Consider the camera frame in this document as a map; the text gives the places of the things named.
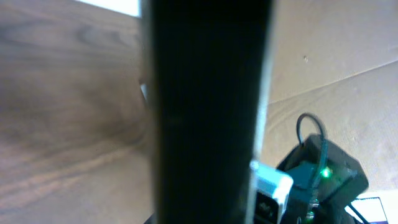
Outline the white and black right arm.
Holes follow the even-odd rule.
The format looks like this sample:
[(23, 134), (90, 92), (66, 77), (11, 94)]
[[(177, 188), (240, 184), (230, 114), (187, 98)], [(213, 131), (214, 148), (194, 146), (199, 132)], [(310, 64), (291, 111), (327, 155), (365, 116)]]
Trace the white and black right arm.
[(344, 211), (369, 186), (358, 160), (327, 140), (325, 166), (318, 169), (322, 151), (319, 134), (311, 134), (277, 166), (293, 178), (282, 223), (349, 223)]

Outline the brown cardboard sheet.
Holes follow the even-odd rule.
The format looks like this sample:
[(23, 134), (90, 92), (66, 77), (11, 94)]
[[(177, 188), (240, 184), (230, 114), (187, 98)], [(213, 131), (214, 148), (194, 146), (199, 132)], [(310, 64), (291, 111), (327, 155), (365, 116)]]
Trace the brown cardboard sheet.
[(397, 0), (279, 1), (262, 162), (296, 145), (317, 115), (362, 165), (371, 191), (397, 188)]

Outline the computer monitor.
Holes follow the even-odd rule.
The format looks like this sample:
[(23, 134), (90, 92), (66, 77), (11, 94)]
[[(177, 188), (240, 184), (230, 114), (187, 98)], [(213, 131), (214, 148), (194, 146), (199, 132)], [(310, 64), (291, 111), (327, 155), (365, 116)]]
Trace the computer monitor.
[(370, 224), (388, 224), (388, 220), (379, 197), (357, 198), (345, 207), (356, 223), (364, 224), (363, 218)]

